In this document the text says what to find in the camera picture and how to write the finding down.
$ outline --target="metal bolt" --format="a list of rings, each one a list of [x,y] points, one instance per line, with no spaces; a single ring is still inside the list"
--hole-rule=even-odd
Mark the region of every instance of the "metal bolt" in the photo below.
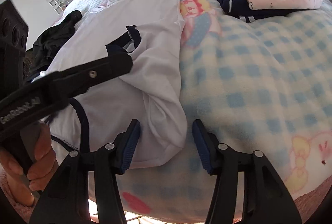
[[[71,151],[71,152],[69,153],[69,156],[71,156],[72,158],[76,157],[77,155],[78,155],[78,152],[77,152],[76,150]]]
[[[96,72],[96,71],[90,71],[90,72],[89,72],[89,76],[90,76],[91,78],[96,78],[96,77],[97,77],[97,72]]]
[[[254,154],[255,154],[256,157],[259,157],[259,158],[264,156],[263,152],[259,151],[259,150],[256,150]]]
[[[111,149],[113,149],[114,147],[115,147],[115,145],[112,144],[112,143],[109,143],[109,144],[105,145],[105,148],[106,148],[107,150],[111,150]]]
[[[227,144],[218,144],[220,150],[226,150],[228,148]]]

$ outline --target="checkered blanket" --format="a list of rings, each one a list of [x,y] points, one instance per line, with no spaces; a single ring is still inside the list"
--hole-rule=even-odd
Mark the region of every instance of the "checkered blanket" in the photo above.
[[[117,1],[74,0],[64,16],[78,9],[84,20]],[[319,186],[332,174],[331,3],[250,24],[225,16],[215,0],[181,0],[181,13],[186,146],[163,166],[118,178],[124,209],[171,223],[205,220],[215,177],[192,138],[198,118],[233,149],[263,151],[294,198]]]

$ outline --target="white shirt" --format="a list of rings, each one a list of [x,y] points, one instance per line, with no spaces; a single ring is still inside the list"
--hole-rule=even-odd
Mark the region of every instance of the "white shirt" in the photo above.
[[[179,102],[184,20],[179,2],[123,0],[96,9],[46,71],[65,70],[106,57],[105,46],[124,34],[126,26],[137,26],[142,40],[130,54],[131,72],[76,97],[89,121],[90,151],[113,142],[132,119],[140,121],[142,132],[131,168],[162,165],[184,147],[187,121]],[[79,148],[81,126],[71,106],[59,112],[50,128],[54,136]]]

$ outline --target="pink sleeve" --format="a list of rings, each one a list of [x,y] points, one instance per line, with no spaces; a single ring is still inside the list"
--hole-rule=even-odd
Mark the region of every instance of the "pink sleeve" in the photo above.
[[[2,191],[6,195],[7,199],[9,200],[13,208],[16,210],[16,212],[21,216],[21,218],[24,219],[25,222],[29,223],[30,216],[32,214],[32,211],[34,210],[34,206],[27,207],[15,202],[14,197],[10,192],[6,172],[4,170],[0,172],[0,187],[2,188]]]

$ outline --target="black garment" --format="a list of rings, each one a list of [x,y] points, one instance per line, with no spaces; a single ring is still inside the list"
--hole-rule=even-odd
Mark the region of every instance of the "black garment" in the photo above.
[[[34,42],[34,63],[30,75],[47,70],[57,52],[75,34],[74,26],[82,18],[80,11],[73,11],[61,24],[45,30]]]
[[[232,0],[231,11],[229,11],[230,0],[217,0],[220,3],[223,11],[227,15],[234,16],[247,23],[253,22],[257,19],[272,17],[272,16],[286,16],[296,11],[303,11],[301,9],[263,9],[251,10],[247,0]]]

